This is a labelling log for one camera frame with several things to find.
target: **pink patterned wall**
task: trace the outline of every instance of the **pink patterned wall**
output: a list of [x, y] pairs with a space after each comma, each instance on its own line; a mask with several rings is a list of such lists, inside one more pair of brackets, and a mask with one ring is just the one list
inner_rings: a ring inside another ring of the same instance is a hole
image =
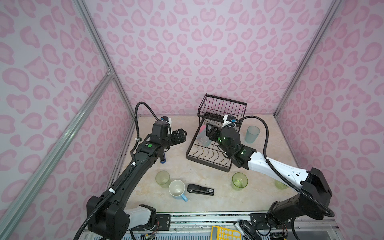
[[347, 0], [278, 121], [346, 240], [384, 239], [384, 2]]
[[88, 199], [106, 190], [129, 124], [110, 83], [10, 239], [73, 239]]
[[131, 104], [195, 114], [205, 93], [273, 113], [331, 0], [86, 2]]
[[106, 73], [71, 0], [0, 3], [0, 218]]

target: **mug handle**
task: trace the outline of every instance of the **mug handle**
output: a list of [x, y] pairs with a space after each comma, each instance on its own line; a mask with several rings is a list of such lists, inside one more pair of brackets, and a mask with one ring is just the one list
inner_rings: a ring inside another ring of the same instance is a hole
[[188, 198], [187, 198], [184, 194], [181, 195], [181, 198], [182, 198], [184, 201], [188, 202]]

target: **dish rack frame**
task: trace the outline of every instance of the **dish rack frame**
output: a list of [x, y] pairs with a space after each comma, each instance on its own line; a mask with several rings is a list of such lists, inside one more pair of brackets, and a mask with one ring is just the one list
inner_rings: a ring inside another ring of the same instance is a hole
[[[246, 109], [247, 103], [205, 94], [197, 112], [200, 124], [187, 149], [186, 158], [224, 172], [229, 172], [232, 161], [224, 157], [218, 144], [212, 141], [208, 147], [204, 147], [196, 140], [196, 137], [203, 124], [211, 123], [221, 127], [224, 123], [224, 115], [228, 114], [236, 119], [240, 119], [244, 117]], [[241, 124], [234, 128], [237, 132], [240, 132]]]

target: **wire basket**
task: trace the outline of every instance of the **wire basket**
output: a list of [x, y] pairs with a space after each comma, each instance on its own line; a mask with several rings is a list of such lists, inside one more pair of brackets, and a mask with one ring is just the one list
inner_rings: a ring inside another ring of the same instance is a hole
[[[206, 94], [199, 106], [197, 115], [199, 116], [200, 124], [187, 150], [187, 159], [224, 172], [229, 172], [232, 161], [225, 158], [218, 144], [212, 141], [206, 147], [196, 140], [196, 137], [199, 134], [201, 126], [211, 123], [221, 127], [224, 123], [224, 115], [228, 114], [234, 116], [236, 119], [240, 119], [244, 117], [246, 108], [246, 103]], [[237, 132], [240, 132], [241, 125], [238, 124], [234, 128]]]

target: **beige table surface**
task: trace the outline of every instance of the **beige table surface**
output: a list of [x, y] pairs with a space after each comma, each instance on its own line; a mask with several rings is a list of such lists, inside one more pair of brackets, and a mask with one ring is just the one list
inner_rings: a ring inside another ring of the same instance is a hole
[[[297, 167], [273, 115], [263, 114], [258, 116], [265, 120], [269, 128], [268, 157]], [[275, 180], [267, 175], [237, 168], [234, 164], [229, 172], [224, 172], [186, 159], [185, 153], [199, 126], [199, 118], [197, 116], [172, 116], [171, 118], [172, 130], [184, 129], [187, 132], [187, 141], [172, 146], [166, 153], [166, 163], [161, 164], [160, 160], [157, 160], [144, 174], [131, 194], [126, 209], [135, 208], [139, 204], [146, 204], [156, 208], [157, 212], [257, 211], [268, 210], [274, 201], [282, 201], [296, 194], [290, 188], [285, 190], [277, 189]], [[151, 133], [154, 121], [153, 116], [139, 117], [139, 130], [142, 138]], [[252, 144], [244, 141], [247, 128], [250, 125], [260, 128], [260, 135]], [[136, 130], [133, 136], [130, 149], [135, 142]], [[240, 136], [243, 144], [262, 151], [265, 129], [260, 121], [256, 119], [244, 120]], [[127, 158], [123, 163], [123, 170], [130, 161], [131, 156], [127, 154]], [[185, 195], [188, 202], [174, 199], [168, 189], [161, 188], [155, 181], [156, 174], [161, 170], [168, 171], [171, 180], [180, 179], [186, 186], [193, 183], [213, 188], [215, 189], [215, 195], [207, 196], [187, 192]], [[232, 175], [236, 172], [242, 172], [248, 177], [249, 183], [241, 191], [235, 191], [231, 187]]]

